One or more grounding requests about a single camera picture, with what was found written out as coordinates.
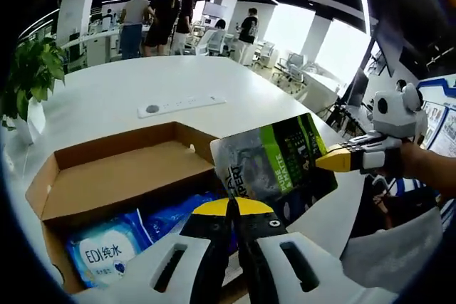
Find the black shirt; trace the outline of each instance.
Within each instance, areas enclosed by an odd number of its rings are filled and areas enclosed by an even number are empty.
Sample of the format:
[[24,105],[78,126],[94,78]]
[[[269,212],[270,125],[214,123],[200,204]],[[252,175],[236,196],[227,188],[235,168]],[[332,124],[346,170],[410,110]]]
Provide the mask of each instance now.
[[244,19],[241,25],[241,33],[239,35],[239,40],[246,43],[255,42],[255,38],[258,34],[258,18],[250,16]]
[[187,17],[187,16],[189,17],[189,22],[191,24],[192,18],[193,18],[193,9],[191,9],[191,8],[184,9],[184,7],[182,7],[182,10],[180,11],[180,14],[179,14],[179,20],[177,21],[176,32],[190,33],[187,22],[185,21],[185,17]]
[[158,26],[165,31],[171,31],[179,13],[179,1],[175,0],[174,7],[171,7],[171,3],[172,0],[155,0],[150,3],[150,7],[155,9]]

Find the jeans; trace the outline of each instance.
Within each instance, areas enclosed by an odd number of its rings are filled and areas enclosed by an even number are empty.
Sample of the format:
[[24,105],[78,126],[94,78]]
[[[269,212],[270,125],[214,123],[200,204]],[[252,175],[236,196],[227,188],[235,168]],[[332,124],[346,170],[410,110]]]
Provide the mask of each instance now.
[[120,35],[122,59],[129,60],[140,55],[140,44],[143,34],[142,24],[125,25]]

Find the poster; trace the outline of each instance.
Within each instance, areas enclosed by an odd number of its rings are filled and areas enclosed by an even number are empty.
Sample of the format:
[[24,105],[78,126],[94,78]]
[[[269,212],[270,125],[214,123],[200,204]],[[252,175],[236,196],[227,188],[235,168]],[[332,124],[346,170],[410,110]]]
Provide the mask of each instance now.
[[423,105],[423,110],[427,113],[427,132],[421,147],[427,149],[439,132],[448,109],[444,105],[426,101]]
[[448,112],[429,150],[442,156],[456,157],[456,110]]

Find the open cardboard box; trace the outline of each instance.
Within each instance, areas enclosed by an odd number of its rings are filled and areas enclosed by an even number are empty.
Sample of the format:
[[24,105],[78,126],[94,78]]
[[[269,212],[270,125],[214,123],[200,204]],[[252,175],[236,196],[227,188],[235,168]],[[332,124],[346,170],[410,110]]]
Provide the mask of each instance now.
[[67,293],[85,289],[64,248],[70,234],[145,201],[159,209],[190,194],[222,189],[209,148],[214,139],[170,122],[84,142],[46,160],[26,198],[41,220]]

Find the computer monitor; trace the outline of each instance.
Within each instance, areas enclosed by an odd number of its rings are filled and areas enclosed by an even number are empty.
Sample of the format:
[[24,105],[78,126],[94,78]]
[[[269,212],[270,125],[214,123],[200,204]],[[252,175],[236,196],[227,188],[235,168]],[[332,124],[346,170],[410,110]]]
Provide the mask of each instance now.
[[366,93],[366,88],[368,87],[369,79],[365,75],[362,69],[356,71],[356,75],[353,78],[352,83],[348,86],[346,95],[347,105],[360,107],[363,103],[364,94]]

